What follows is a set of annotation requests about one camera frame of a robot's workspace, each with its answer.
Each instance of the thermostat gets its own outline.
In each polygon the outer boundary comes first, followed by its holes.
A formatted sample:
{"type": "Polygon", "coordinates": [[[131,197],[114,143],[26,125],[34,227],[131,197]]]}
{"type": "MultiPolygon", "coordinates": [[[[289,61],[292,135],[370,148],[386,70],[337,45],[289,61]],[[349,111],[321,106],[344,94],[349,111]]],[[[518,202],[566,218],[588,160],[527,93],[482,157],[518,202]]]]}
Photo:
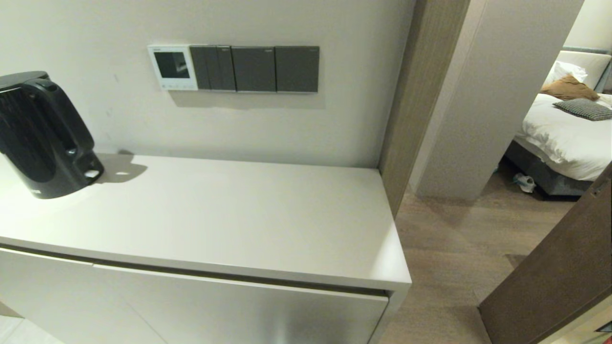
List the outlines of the thermostat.
{"type": "Polygon", "coordinates": [[[148,48],[155,75],[162,89],[198,90],[188,45],[149,45],[148,48]]]}

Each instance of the white pillow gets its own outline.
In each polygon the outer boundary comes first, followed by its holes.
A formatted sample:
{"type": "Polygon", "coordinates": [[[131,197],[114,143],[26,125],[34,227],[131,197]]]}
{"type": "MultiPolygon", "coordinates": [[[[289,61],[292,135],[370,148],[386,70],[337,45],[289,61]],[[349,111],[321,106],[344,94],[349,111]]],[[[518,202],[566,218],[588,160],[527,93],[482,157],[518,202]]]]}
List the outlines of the white pillow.
{"type": "Polygon", "coordinates": [[[607,108],[612,108],[612,94],[603,94],[598,93],[599,99],[597,99],[597,103],[599,105],[603,105],[607,108]]]}
{"type": "Polygon", "coordinates": [[[544,85],[548,85],[553,81],[559,80],[568,74],[571,74],[580,82],[583,82],[587,77],[586,69],[575,64],[555,61],[550,69],[550,72],[548,72],[546,80],[544,80],[544,85]]]}

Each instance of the beige wall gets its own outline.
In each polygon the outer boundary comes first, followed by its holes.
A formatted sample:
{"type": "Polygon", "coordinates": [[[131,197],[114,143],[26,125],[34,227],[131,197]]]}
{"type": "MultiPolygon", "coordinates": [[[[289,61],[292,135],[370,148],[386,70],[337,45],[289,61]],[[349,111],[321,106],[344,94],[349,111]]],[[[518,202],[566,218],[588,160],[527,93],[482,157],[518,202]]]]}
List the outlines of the beige wall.
{"type": "Polygon", "coordinates": [[[49,72],[98,151],[375,167],[413,3],[3,1],[0,75],[49,72]],[[171,95],[152,43],[320,45],[320,92],[171,95]]]}
{"type": "Polygon", "coordinates": [[[612,1],[584,0],[565,45],[612,50],[612,1]]]}
{"type": "Polygon", "coordinates": [[[473,200],[529,110],[580,0],[472,0],[409,184],[473,200]]]}

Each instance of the white cabinet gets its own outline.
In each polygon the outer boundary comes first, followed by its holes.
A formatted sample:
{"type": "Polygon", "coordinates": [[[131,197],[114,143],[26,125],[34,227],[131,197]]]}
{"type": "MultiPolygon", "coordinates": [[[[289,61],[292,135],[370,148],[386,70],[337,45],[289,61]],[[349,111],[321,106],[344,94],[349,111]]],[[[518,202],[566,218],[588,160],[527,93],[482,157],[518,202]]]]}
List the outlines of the white cabinet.
{"type": "Polygon", "coordinates": [[[367,344],[385,296],[97,267],[167,344],[367,344]]]}
{"type": "Polygon", "coordinates": [[[378,170],[98,157],[52,200],[0,159],[0,247],[41,255],[0,251],[0,300],[65,344],[376,344],[408,292],[378,170]]]}
{"type": "Polygon", "coordinates": [[[66,344],[164,344],[91,263],[0,249],[0,299],[66,344]]]}

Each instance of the wooden door frame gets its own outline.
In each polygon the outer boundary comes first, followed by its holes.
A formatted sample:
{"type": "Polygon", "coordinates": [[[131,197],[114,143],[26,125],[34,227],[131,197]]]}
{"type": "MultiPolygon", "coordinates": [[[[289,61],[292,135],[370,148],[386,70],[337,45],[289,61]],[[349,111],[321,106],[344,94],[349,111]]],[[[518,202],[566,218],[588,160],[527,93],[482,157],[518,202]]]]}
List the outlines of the wooden door frame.
{"type": "Polygon", "coordinates": [[[378,168],[393,216],[442,89],[470,0],[416,0],[378,168]]]}

